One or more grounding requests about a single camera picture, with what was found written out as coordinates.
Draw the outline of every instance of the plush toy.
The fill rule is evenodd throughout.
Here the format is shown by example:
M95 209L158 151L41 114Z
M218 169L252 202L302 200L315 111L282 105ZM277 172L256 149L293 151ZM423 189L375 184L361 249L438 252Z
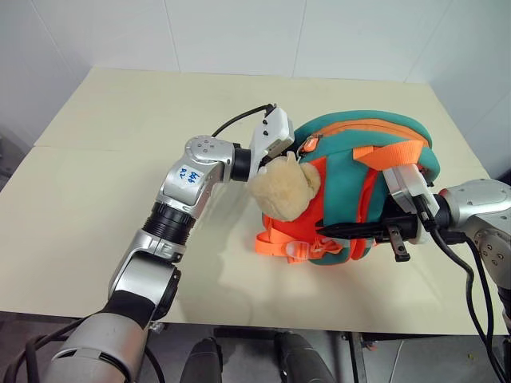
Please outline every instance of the plush toy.
M311 164L299 164L293 152L276 157L259 169L248 190L264 214L292 221L307 210L318 193L321 177Z

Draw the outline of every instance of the table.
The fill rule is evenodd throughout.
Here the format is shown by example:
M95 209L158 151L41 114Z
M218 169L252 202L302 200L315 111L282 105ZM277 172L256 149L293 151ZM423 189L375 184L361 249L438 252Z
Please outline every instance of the table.
M433 137L442 165L436 191L487 177L428 85L92 69L0 193L0 310L77 317L101 308L184 142L268 102L296 127L350 109L411 116ZM222 138L248 146L260 118ZM243 184L217 188L188 241L164 321L475 334L465 273L432 243L409 245L408 263L396 263L390 245L381 245L358 262L287 265L252 250L261 230ZM454 249L473 265L468 249ZM492 293L496 334L504 334L493 286ZM478 282L474 303L484 317Z

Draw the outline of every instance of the white tile wall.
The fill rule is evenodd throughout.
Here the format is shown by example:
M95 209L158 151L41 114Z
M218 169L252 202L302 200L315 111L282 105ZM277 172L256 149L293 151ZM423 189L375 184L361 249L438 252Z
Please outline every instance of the white tile wall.
M77 85L30 0L0 0L0 132L27 150Z
M28 149L91 65L418 81L496 175L511 152L510 3L0 0L0 133Z
M291 76L305 0L166 0L185 72Z
M91 65L178 70L162 0L34 0L82 79Z
M309 1L295 75L404 81L449 3Z
M454 0L408 77L429 82L466 134L509 91L509 0Z
M511 168L510 111L508 93L466 136L492 177L501 176Z

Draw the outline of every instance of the backpack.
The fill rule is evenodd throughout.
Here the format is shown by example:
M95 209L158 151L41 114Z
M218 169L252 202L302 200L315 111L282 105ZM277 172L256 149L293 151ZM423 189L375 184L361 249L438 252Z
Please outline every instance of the backpack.
M336 223L378 222L389 189L382 170L416 164L428 184L440 172L430 134L416 120L395 113L354 110L327 114L295 131L288 149L316 167L321 187L307 210L291 222L263 215L265 231L255 251L318 265L361 259L373 239L331 239L316 231Z

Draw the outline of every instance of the beige table surface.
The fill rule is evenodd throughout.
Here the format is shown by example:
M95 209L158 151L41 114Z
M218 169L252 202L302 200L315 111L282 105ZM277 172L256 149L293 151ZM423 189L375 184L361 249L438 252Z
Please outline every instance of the beige table surface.
M442 165L436 190L487 177L427 85L93 69L0 193L0 310L82 316L101 308L184 142L268 102L296 127L350 109L412 116L433 136ZM259 119L223 138L248 145ZM358 262L291 266L253 252L261 229L243 184L217 188L188 241L165 321L475 334L465 274L432 243L409 245L408 263L381 245ZM465 247L455 250L473 265ZM479 283L474 301L484 317ZM503 334L494 290L493 302Z

